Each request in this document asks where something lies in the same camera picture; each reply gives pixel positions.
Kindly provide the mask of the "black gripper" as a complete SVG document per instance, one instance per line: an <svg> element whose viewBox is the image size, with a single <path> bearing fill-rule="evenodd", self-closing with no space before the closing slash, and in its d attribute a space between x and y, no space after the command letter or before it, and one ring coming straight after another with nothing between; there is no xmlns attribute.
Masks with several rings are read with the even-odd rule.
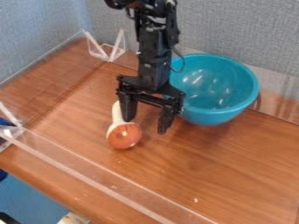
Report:
<svg viewBox="0 0 299 224"><path fill-rule="evenodd" d="M138 76L119 75L116 94L122 116L126 122L136 117L138 103L143 102L162 109L158 121L158 133L163 135L173 126L174 118L183 107L185 93L170 82L173 51L162 55L138 55Z"/></svg>

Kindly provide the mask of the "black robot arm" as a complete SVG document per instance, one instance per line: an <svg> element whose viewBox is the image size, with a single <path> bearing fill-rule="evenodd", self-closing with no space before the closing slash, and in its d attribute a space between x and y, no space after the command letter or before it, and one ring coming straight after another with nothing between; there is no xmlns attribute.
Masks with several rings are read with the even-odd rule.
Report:
<svg viewBox="0 0 299 224"><path fill-rule="evenodd" d="M165 134L174 118L183 111L185 92L170 83L173 56L181 52L181 30L177 20L177 0L104 0L115 10L126 10L135 20L135 36L139 43L138 75L119 75L116 94L123 119L131 122L136 117L140 102L158 107L162 112L158 133Z"/></svg>

